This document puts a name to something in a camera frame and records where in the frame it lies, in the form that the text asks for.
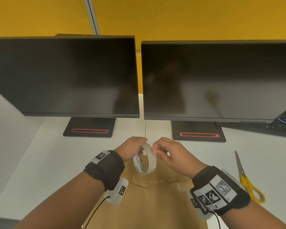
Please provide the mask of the person's left hand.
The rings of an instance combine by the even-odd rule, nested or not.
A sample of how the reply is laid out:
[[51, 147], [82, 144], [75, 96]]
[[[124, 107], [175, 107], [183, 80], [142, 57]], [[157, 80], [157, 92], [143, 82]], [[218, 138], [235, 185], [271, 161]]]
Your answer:
[[133, 159], [133, 157], [137, 154], [139, 157], [142, 157], [142, 155], [143, 155], [143, 148], [142, 147], [132, 146], [132, 137], [128, 138], [119, 147], [114, 149], [114, 151], [122, 158], [124, 163], [130, 159]]

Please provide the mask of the person's right hand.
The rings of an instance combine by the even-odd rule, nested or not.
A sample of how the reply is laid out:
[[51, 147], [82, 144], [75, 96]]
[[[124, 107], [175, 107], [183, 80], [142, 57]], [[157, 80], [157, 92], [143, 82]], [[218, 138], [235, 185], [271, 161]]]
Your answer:
[[171, 163], [165, 163], [169, 168], [180, 175], [193, 179], [200, 171], [208, 167], [207, 164], [198, 160], [180, 142], [161, 137], [153, 143], [154, 151], [167, 151]]

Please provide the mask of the white masking tape roll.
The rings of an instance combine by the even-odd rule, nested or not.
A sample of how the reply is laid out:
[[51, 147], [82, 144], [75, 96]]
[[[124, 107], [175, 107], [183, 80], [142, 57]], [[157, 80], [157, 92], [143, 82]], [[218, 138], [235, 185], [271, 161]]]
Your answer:
[[156, 156], [152, 154], [152, 147], [148, 143], [142, 144], [141, 147], [143, 155], [142, 157], [139, 157], [138, 154], [134, 156], [134, 166], [141, 175], [151, 174], [156, 169]]

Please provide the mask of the person's right forearm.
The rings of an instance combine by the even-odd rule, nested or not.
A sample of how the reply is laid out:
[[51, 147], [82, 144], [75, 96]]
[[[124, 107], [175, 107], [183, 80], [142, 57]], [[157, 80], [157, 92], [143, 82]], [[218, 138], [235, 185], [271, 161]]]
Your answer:
[[255, 201], [221, 216], [229, 229], [286, 229], [286, 224]]

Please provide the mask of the person's left forearm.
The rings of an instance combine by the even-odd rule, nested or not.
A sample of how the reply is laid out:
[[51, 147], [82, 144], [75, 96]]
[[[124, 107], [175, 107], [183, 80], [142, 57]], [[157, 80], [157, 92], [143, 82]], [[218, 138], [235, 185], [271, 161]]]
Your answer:
[[14, 229], [81, 229], [104, 192], [102, 181], [81, 172], [35, 207]]

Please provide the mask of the brown cardboard box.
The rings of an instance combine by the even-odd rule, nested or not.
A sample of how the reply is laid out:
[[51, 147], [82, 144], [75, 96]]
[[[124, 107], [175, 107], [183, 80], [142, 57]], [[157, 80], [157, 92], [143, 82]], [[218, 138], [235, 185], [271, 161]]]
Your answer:
[[125, 163], [122, 177], [129, 181], [119, 205], [104, 201], [84, 229], [208, 229], [196, 213], [187, 192], [192, 181], [157, 159], [156, 169], [141, 175], [133, 161]]

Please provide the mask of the black computer monitor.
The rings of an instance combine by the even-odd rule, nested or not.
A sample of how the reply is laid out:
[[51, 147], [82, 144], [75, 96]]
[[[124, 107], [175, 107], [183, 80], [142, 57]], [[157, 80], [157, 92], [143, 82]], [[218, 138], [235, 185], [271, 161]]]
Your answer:
[[25, 116], [70, 117], [63, 136], [111, 138], [140, 118], [135, 37], [0, 37], [0, 94]]
[[217, 122], [286, 111], [286, 40], [142, 41], [144, 118], [174, 140], [226, 142]]

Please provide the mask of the black laptop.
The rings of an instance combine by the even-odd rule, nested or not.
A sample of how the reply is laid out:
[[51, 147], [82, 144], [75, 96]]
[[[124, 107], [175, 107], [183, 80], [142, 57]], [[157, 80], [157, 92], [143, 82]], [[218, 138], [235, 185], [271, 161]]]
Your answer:
[[217, 122], [216, 125], [224, 128], [286, 137], [286, 111], [279, 115], [277, 118], [275, 118], [271, 123]]

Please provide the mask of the yellow handled scissors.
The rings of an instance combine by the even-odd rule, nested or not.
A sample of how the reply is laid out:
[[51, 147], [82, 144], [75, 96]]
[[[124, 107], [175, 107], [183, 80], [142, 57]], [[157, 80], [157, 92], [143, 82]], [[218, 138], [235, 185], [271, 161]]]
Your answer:
[[246, 176], [244, 169], [242, 167], [242, 164], [240, 162], [240, 158], [237, 151], [235, 152], [236, 162], [237, 162], [237, 168], [239, 171], [239, 177], [240, 177], [240, 184], [244, 188], [244, 190], [250, 195], [250, 197], [258, 204], [264, 204], [266, 202], [266, 198], [264, 194], [256, 188], [249, 178]]

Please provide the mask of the grey partition post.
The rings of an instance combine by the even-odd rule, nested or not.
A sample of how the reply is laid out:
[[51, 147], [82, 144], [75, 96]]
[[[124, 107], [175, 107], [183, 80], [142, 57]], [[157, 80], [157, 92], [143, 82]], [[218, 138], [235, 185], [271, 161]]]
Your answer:
[[88, 16], [89, 16], [89, 20], [90, 20], [90, 24], [92, 27], [93, 34], [101, 35], [92, 0], [84, 0], [84, 2], [86, 5], [86, 8], [87, 8], [87, 12], [88, 12]]

